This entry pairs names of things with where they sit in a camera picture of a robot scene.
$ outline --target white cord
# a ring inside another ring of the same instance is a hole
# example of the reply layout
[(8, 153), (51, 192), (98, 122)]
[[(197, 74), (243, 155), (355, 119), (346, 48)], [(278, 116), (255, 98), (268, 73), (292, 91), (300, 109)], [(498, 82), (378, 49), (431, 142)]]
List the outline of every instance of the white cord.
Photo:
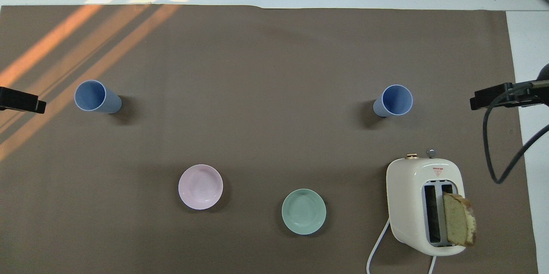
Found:
[(366, 263), (366, 273), (370, 273), (370, 263), (372, 262), (372, 257), (376, 253), (377, 247), (379, 246), (379, 242), (381, 242), (381, 239), (383, 238), (383, 235), (385, 235), (385, 232), (387, 231), (387, 228), (389, 227), (389, 219), (387, 219), (387, 223), (385, 224), (385, 227), (383, 227), (383, 231), (381, 231), (381, 234), (378, 237), (378, 240), (376, 242), (376, 245), (374, 245), (374, 248), (372, 248), (372, 252), (370, 253), (370, 257), (368, 257), (368, 262)]
[[(383, 230), (381, 231), (381, 234), (378, 237), (378, 240), (376, 241), (376, 244), (374, 245), (374, 248), (372, 248), (372, 252), (370, 253), (370, 256), (368, 257), (368, 262), (366, 262), (366, 274), (370, 273), (370, 263), (372, 262), (372, 258), (374, 257), (374, 254), (376, 253), (377, 247), (379, 246), (379, 242), (381, 242), (381, 239), (383, 238), (383, 235), (387, 232), (387, 228), (389, 227), (390, 220), (387, 219), (387, 223), (385, 224), (385, 227), (383, 227)], [(433, 269), (435, 268), (435, 261), (437, 260), (437, 256), (433, 256), (431, 259), (431, 267), (429, 268), (429, 274), (433, 274)]]

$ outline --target bread slice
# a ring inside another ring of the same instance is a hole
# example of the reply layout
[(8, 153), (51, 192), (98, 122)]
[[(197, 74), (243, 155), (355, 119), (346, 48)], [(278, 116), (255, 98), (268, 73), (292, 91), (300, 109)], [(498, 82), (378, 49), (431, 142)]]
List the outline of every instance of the bread slice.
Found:
[(469, 200), (458, 194), (443, 193), (448, 241), (455, 245), (472, 246), (477, 235), (477, 222)]

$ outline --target pink plate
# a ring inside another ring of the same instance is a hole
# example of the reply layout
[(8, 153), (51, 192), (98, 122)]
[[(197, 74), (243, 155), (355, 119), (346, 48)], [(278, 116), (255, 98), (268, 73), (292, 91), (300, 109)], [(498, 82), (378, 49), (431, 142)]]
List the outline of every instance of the pink plate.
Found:
[(223, 180), (217, 170), (208, 165), (194, 165), (179, 180), (179, 196), (191, 209), (211, 208), (221, 197)]

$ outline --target green plate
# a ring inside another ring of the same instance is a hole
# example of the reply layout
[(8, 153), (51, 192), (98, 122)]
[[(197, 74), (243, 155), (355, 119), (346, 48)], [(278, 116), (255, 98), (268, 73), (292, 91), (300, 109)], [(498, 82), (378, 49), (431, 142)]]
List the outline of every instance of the green plate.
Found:
[(314, 233), (326, 220), (326, 205), (321, 196), (302, 188), (291, 192), (282, 204), (282, 219), (298, 235)]

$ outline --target black cable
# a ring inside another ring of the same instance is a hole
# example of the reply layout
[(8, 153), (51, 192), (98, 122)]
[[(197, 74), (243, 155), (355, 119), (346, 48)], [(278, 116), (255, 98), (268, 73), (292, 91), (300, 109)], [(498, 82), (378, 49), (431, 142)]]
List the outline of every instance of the black cable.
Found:
[(513, 94), (514, 92), (518, 92), (519, 90), (525, 90), (527, 88), (532, 87), (532, 84), (522, 84), (520, 86), (514, 87), (510, 90), (507, 90), (506, 92), (500, 94), (498, 97), (494, 98), (494, 100), (490, 103), (488, 106), (486, 113), (484, 114), (484, 120), (482, 123), (482, 136), (483, 136), (483, 142), (484, 142), (484, 155), (486, 156), (486, 163), (488, 164), (488, 171), (490, 172), (490, 176), (492, 177), (492, 180), (496, 184), (502, 184), (513, 167), (516, 165), (518, 160), (524, 155), (524, 152), (533, 145), (534, 142), (536, 142), (539, 138), (541, 138), (542, 135), (544, 135), (547, 131), (549, 131), (549, 125), (542, 128), (539, 132), (537, 132), (535, 135), (533, 135), (527, 143), (523, 145), (523, 147), (520, 148), (520, 150), (514, 155), (513, 159), (505, 169), (505, 171), (502, 173), (501, 178), (497, 178), (496, 174), (494, 173), (494, 167), (492, 166), (492, 159), (490, 158), (490, 148), (488, 147), (488, 116), (490, 115), (490, 112), (492, 112), (492, 109), (496, 107), (496, 104), (499, 104), (506, 96)]

